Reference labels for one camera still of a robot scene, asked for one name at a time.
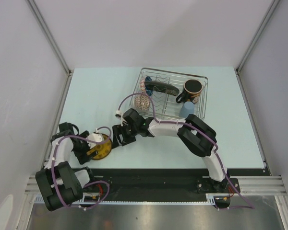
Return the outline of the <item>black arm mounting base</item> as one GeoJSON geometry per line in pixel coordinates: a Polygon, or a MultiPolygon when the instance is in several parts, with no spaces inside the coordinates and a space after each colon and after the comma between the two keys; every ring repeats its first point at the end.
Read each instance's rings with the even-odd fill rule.
{"type": "Polygon", "coordinates": [[[93,180],[110,185],[106,201],[198,202],[226,194],[228,182],[213,182],[207,169],[91,169],[93,180]]]}

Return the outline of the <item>blue triangle pattern bowl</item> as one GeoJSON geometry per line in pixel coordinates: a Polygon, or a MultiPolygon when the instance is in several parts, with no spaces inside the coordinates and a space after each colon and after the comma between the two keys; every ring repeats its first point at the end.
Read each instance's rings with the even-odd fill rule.
{"type": "Polygon", "coordinates": [[[149,84],[151,81],[152,79],[150,76],[146,76],[145,78],[142,77],[139,85],[140,92],[146,93],[148,96],[152,96],[153,90],[149,89],[149,84]]]}

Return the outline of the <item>black square floral plate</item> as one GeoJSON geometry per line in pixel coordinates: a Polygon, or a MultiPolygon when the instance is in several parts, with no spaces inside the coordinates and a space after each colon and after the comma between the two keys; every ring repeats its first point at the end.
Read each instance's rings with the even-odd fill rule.
{"type": "Polygon", "coordinates": [[[180,92],[177,87],[160,81],[151,81],[149,84],[149,89],[156,92],[166,93],[172,96],[178,96],[180,92]]]}

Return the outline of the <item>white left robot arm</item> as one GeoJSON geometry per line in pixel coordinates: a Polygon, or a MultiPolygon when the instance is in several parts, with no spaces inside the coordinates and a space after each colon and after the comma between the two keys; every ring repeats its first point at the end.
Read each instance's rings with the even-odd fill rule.
{"type": "Polygon", "coordinates": [[[89,131],[79,132],[72,123],[59,124],[59,132],[50,139],[52,146],[50,159],[46,166],[35,175],[37,185],[49,211],[70,206],[83,198],[83,192],[96,187],[96,179],[88,167],[72,169],[69,159],[72,153],[80,164],[91,160],[87,155],[89,131]]]}

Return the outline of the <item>metal wire dish rack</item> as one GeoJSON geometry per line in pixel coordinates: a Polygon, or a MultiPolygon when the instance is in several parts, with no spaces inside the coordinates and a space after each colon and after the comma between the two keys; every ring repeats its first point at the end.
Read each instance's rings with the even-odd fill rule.
{"type": "MultiPolygon", "coordinates": [[[[208,91],[208,78],[200,75],[186,74],[181,72],[174,72],[161,69],[142,68],[134,88],[134,93],[140,92],[139,85],[142,77],[150,76],[152,81],[160,81],[171,84],[177,87],[180,93],[183,90],[183,85],[187,80],[198,80],[203,85],[203,90],[200,94],[198,103],[195,104],[194,114],[200,119],[205,118],[207,91],[208,91]]],[[[133,100],[135,96],[131,97],[130,107],[137,110],[137,112],[145,117],[152,116],[153,110],[155,110],[156,117],[160,119],[179,119],[180,109],[183,106],[182,103],[176,103],[177,96],[172,96],[166,93],[153,91],[153,95],[150,96],[152,102],[150,102],[149,111],[144,112],[137,110],[133,107],[133,100]]]]}

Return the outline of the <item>light blue cup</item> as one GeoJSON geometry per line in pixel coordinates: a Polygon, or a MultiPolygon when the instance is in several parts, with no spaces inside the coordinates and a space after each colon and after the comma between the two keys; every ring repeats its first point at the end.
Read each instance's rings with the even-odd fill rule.
{"type": "Polygon", "coordinates": [[[183,106],[180,109],[179,116],[186,118],[188,115],[194,113],[195,105],[193,102],[187,101],[183,104],[183,106]]]}

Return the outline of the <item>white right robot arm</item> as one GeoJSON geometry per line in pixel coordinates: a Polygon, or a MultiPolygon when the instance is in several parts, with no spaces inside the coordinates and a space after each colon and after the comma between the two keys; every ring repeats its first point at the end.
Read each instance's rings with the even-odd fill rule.
{"type": "Polygon", "coordinates": [[[137,135],[179,138],[192,154],[202,158],[215,191],[224,192],[229,187],[228,169],[217,153],[216,132],[196,115],[190,114],[178,120],[160,120],[154,116],[144,118],[136,110],[129,109],[125,113],[118,110],[116,117],[120,119],[120,124],[112,127],[113,148],[135,142],[137,135]]]}

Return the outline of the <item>red black skull mug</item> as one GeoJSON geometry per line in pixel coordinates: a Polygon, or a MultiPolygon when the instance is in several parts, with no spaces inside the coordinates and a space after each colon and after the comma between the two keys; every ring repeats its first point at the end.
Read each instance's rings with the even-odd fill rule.
{"type": "Polygon", "coordinates": [[[176,103],[198,103],[203,85],[198,80],[187,80],[184,83],[182,93],[176,98],[176,103]]]}

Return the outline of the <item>yellow round plate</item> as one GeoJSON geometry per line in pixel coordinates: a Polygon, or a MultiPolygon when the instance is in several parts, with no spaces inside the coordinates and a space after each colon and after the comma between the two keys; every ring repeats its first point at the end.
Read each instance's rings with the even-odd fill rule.
{"type": "Polygon", "coordinates": [[[97,160],[104,159],[105,157],[107,157],[110,154],[110,152],[112,150],[112,140],[109,139],[106,143],[98,144],[95,147],[93,147],[92,149],[98,151],[98,155],[96,157],[94,157],[93,160],[97,161],[97,160]]]}

